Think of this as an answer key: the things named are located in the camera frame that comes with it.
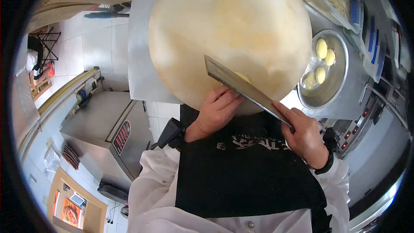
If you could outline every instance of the stack of plates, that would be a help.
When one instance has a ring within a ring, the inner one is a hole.
[[[65,158],[75,170],[79,169],[79,156],[67,143],[63,146],[62,157]]]

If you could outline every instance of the hand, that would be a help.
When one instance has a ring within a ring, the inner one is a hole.
[[[277,101],[273,101],[273,105],[296,130],[293,134],[290,127],[282,123],[282,133],[288,146],[301,158],[305,159],[311,167],[315,169],[323,168],[328,161],[329,151],[320,139],[318,121],[306,116],[299,109],[292,108],[292,110],[289,110]]]
[[[197,119],[186,129],[185,142],[203,139],[219,131],[234,116],[246,99],[225,85],[212,89],[204,100]]]

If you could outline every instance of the folding stand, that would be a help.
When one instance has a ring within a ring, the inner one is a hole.
[[[46,63],[47,60],[50,60],[50,61],[59,60],[58,56],[56,56],[56,54],[54,54],[54,52],[52,51],[52,49],[55,46],[55,44],[58,42],[58,39],[59,39],[59,37],[60,37],[60,35],[61,35],[62,32],[52,33],[52,30],[53,30],[53,26],[49,30],[48,33],[30,33],[29,34],[29,35],[36,36],[40,40],[40,42],[42,43],[42,45],[48,50],[48,54],[43,59],[42,67]],[[56,34],[58,34],[58,37],[56,39],[49,39],[49,35],[56,35]],[[50,47],[50,49],[49,49],[49,46],[46,44],[46,42],[53,42],[53,45],[52,45],[52,47]],[[52,53],[55,56],[55,59],[48,59],[50,53]]]

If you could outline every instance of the round cutting board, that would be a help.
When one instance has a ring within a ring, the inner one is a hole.
[[[157,0],[148,41],[167,88],[200,110],[207,92],[220,85],[207,75],[204,54],[280,101],[306,69],[312,30],[302,0]],[[245,102],[237,114],[259,111]]]

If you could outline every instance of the electrical cord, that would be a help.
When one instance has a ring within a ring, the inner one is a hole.
[[[111,216],[111,211],[113,210],[113,215],[115,216],[115,208],[116,207],[118,207],[121,203],[119,203],[119,205],[118,206],[115,206],[116,205],[116,203],[117,202],[115,202],[114,204],[113,204],[113,207],[109,210],[109,220],[107,220],[106,222],[107,223],[111,223],[111,224],[113,224],[113,218],[112,218],[112,216]]]
[[[119,203],[118,206],[115,206],[113,208],[113,217],[112,217],[111,224],[113,224],[113,219],[115,218],[115,208],[119,207],[120,205],[121,205],[121,203]]]

